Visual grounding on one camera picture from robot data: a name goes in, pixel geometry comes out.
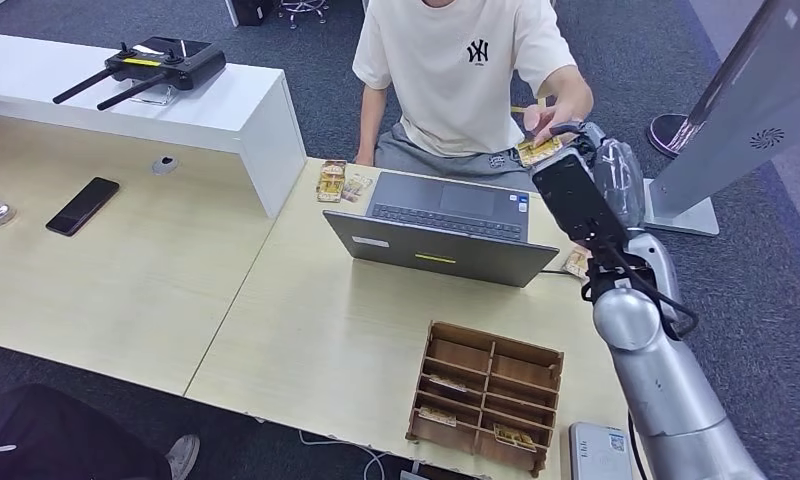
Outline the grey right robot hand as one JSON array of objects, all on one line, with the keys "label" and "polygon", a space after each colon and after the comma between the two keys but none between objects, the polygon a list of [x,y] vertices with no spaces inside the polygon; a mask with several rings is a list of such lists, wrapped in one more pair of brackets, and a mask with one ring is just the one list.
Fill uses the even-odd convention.
[{"label": "grey right robot hand", "polygon": [[586,147],[584,163],[607,205],[630,232],[644,229],[646,201],[640,163],[626,142],[608,137],[594,122],[570,121],[554,125],[557,137],[573,134],[564,146]]}]

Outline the person's left hand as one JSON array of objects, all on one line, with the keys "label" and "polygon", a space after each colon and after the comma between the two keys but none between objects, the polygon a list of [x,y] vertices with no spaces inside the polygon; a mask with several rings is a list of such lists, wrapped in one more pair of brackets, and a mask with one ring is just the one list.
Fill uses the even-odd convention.
[{"label": "person's left hand", "polygon": [[541,145],[554,137],[551,129],[565,122],[581,122],[591,112],[591,93],[562,94],[552,106],[528,106],[523,113],[524,128],[533,135],[533,145]]}]

